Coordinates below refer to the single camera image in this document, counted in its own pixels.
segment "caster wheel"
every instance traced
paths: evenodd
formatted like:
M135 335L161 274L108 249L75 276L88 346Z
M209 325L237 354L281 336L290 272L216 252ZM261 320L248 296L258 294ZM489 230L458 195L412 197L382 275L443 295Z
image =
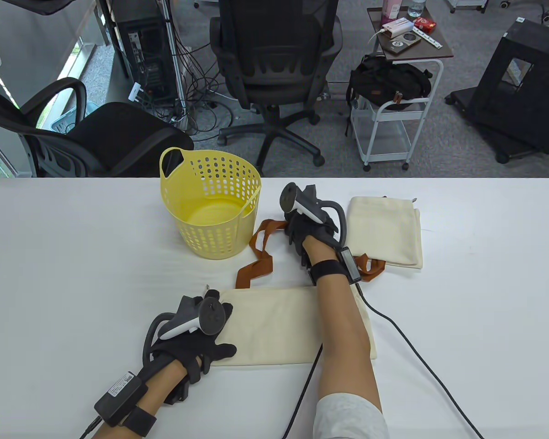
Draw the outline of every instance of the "caster wheel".
M315 165L316 167L323 166L324 163L325 159L323 158L323 155L316 155L315 157L313 157L313 165Z
M314 114L309 118L309 123L312 125L317 125L321 121L321 117L318 114Z
M500 152L496 153L496 161L498 163L500 163L501 165L504 165L504 164L508 163L509 160L510 160L510 157L508 155L500 153Z

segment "computer tower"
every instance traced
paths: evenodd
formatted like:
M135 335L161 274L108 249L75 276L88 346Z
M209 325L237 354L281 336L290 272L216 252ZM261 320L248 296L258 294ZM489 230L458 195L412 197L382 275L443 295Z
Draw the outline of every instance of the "computer tower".
M519 18L503 35L478 86L452 92L446 103L458 104L494 142L498 161L549 153L549 27Z
M112 14L130 79L155 103L178 98L167 26L156 0L115 0Z

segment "hand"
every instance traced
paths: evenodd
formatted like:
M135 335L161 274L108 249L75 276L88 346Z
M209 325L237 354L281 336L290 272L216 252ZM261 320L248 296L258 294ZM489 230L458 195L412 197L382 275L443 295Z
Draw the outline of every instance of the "hand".
M210 290L206 296L208 294L216 299L220 298L218 291ZM199 303L202 299L202 297L195 297L195 302ZM233 307L231 303L223 303L222 305L224 306L227 322L232 315ZM194 332L185 332L168 340L159 339L151 346L149 353L153 355L153 358L164 354L178 360L188 371L191 383L195 383L199 380L199 372L197 372L199 370L199 360L201 360L201 370L204 374L207 374L212 361L230 358L236 354L234 345L227 343L215 344L219 334L205 335L201 330L196 330Z
M331 218L328 218L324 224L317 224L308 216L292 211L285 214L285 219L288 222L285 235L289 237L289 245L295 244L295 250L299 256L306 257L303 242L308 236L331 248L339 249L339 242L334 239L334 233L338 228Z

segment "chair base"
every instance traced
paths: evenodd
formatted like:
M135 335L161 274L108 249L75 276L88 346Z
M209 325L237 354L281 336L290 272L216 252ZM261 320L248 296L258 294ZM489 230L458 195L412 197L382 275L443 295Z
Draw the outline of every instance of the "chair base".
M261 175L262 167L264 166L264 161L266 160L266 155L269 152L270 145L277 137L286 139L292 144L308 151L308 153L313 155L313 164L315 166L319 167L325 163L325 159L321 155L319 148L306 141L301 136L287 130L287 126L300 121L301 119L309 119L310 124L317 125L320 121L320 117L315 113L315 110L302 110L285 118L281 118L280 107L278 105L256 105L254 108L258 109L258 112L264 118L264 123L251 123L249 125L222 128L220 129L220 135L218 136L219 145L226 145L228 142L228 136L233 134L265 134L266 138L264 138L264 142L262 142L262 148L260 148L258 159L256 161L256 169Z

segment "yellow basket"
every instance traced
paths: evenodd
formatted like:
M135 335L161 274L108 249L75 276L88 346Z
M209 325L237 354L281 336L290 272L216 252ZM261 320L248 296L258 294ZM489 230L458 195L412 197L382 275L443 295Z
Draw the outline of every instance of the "yellow basket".
M165 176L163 159L174 150L181 154L179 164ZM262 186L251 163L227 152L168 148L161 154L160 175L165 206L191 250L225 259L248 245Z

